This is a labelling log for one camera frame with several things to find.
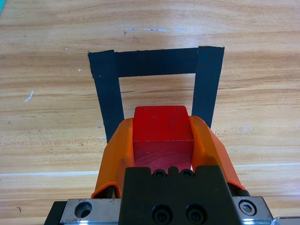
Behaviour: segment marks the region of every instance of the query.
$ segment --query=screw hole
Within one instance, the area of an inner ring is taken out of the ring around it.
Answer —
[[[171,222],[173,215],[169,206],[157,205],[152,210],[152,217],[156,224],[167,225]]]
[[[187,207],[187,219],[192,224],[201,225],[205,223],[207,214],[201,205],[191,204]]]
[[[75,216],[78,218],[87,217],[92,211],[92,205],[89,202],[79,203],[75,208]]]
[[[153,175],[156,177],[162,178],[162,177],[166,176],[166,173],[164,170],[156,170],[156,171],[154,171]]]
[[[189,169],[184,169],[181,171],[181,175],[184,177],[193,177],[194,173],[193,173],[193,171],[191,171]]]

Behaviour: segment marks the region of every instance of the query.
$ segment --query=metal plate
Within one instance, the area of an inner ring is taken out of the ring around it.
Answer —
[[[273,216],[264,201],[263,197],[232,197],[237,208],[240,218],[245,225],[270,225],[273,221]],[[247,210],[245,203],[249,203],[250,209]]]
[[[121,199],[69,199],[61,224],[118,224]]]

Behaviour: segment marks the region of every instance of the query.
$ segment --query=red block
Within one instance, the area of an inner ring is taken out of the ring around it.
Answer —
[[[135,166],[191,168],[194,138],[184,106],[140,106],[133,118]]]

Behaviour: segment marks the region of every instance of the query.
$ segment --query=wooden table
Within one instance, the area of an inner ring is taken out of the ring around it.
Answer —
[[[300,215],[299,12],[296,0],[7,0],[0,224],[43,224],[53,201],[93,192],[106,140],[88,52],[199,45],[225,47],[212,130],[242,184],[273,216]],[[138,105],[190,113],[194,80],[120,79],[125,117]]]

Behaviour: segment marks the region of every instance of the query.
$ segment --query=black tape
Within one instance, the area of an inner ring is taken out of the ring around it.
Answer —
[[[198,48],[116,52],[119,77],[196,72]]]
[[[124,112],[113,50],[89,53],[90,69],[95,81],[107,142],[124,120]]]
[[[196,73],[192,115],[210,127],[224,48],[198,47],[136,52],[89,53],[107,142],[124,120],[119,77]]]
[[[198,48],[192,115],[200,117],[209,127],[216,103],[224,49],[211,46]]]

